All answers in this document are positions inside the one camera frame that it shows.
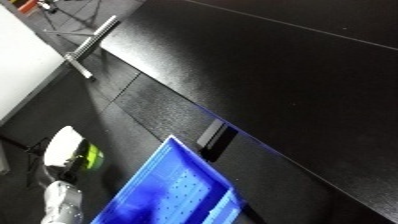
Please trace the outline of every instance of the metal bracket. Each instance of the metal bracket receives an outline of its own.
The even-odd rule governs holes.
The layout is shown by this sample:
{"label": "metal bracket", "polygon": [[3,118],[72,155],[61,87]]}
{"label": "metal bracket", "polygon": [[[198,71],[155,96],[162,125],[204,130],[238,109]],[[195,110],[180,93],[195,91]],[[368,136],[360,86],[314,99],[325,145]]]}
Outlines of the metal bracket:
{"label": "metal bracket", "polygon": [[104,24],[102,24],[93,34],[73,33],[73,32],[59,32],[59,31],[46,31],[48,34],[57,35],[76,35],[76,36],[90,36],[87,38],[75,51],[66,52],[64,59],[75,67],[87,79],[93,79],[93,74],[87,70],[78,59],[86,53],[95,43],[97,43],[112,27],[119,21],[116,16],[111,16]]}
{"label": "metal bracket", "polygon": [[215,119],[197,140],[201,156],[206,161],[217,161],[237,134],[237,130]]}

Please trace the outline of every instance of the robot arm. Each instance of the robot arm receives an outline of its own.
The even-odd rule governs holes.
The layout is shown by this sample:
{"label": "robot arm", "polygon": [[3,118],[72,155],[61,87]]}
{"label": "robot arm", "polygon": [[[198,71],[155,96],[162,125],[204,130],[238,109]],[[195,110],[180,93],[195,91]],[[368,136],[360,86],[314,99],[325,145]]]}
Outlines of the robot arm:
{"label": "robot arm", "polygon": [[55,181],[44,193],[46,216],[41,224],[80,224],[82,192],[65,181]]}
{"label": "robot arm", "polygon": [[45,212],[41,224],[80,224],[82,192],[77,173],[98,168],[103,154],[72,127],[61,129],[52,139],[39,169],[39,184],[45,188]]}

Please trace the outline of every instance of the floor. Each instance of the floor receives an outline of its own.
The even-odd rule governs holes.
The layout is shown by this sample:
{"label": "floor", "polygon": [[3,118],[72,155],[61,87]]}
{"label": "floor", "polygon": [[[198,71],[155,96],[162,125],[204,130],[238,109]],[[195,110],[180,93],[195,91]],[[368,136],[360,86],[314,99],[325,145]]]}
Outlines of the floor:
{"label": "floor", "polygon": [[[111,15],[123,18],[141,4],[140,0],[61,0],[58,5],[62,11],[50,18],[57,30],[92,32]],[[52,29],[38,10],[29,19],[41,30]],[[60,52],[71,51],[83,41],[76,36],[51,38]],[[58,78],[0,127],[0,132],[33,145],[71,125],[104,151],[106,159],[101,169],[79,176],[78,187],[84,192],[84,223],[89,223],[170,134],[198,149],[196,141],[214,117],[105,51],[95,50],[82,63],[96,81],[89,82],[63,64],[55,71]],[[12,171],[0,177],[0,224],[39,223],[44,215],[43,190],[35,184],[26,187],[26,154],[10,144],[3,146]],[[213,165],[234,182],[245,199],[254,201],[253,209],[269,223],[324,223],[316,212],[340,209],[336,204],[322,207],[329,200],[324,190],[329,188],[322,188],[324,183],[278,153],[264,150],[246,135],[238,134]],[[254,174],[259,173],[264,175],[253,181]],[[308,187],[310,182],[320,186],[318,190]],[[259,197],[266,202],[258,203],[255,199]],[[344,205],[352,203],[345,197],[341,200]],[[346,222],[336,219],[330,223],[369,223],[350,217],[347,214],[340,217]]]}

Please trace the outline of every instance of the black table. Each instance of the black table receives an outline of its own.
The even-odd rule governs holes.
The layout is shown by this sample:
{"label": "black table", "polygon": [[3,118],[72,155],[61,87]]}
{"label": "black table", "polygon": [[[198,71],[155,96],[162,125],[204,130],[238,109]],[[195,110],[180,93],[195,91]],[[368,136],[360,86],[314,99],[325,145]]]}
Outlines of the black table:
{"label": "black table", "polygon": [[[294,23],[286,7],[287,24],[260,18],[261,7],[201,2],[214,6],[149,0],[102,47],[398,221],[394,20],[368,35],[351,19],[361,31],[342,37],[320,11]],[[349,3],[341,7],[355,11]]]}

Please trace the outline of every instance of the blue plastic bin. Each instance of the blue plastic bin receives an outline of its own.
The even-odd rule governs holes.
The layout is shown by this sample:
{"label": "blue plastic bin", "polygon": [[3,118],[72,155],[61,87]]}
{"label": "blue plastic bin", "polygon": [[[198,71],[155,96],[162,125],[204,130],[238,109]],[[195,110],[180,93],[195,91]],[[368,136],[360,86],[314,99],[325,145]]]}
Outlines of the blue plastic bin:
{"label": "blue plastic bin", "polygon": [[91,223],[232,223],[244,204],[221,174],[170,136]]}

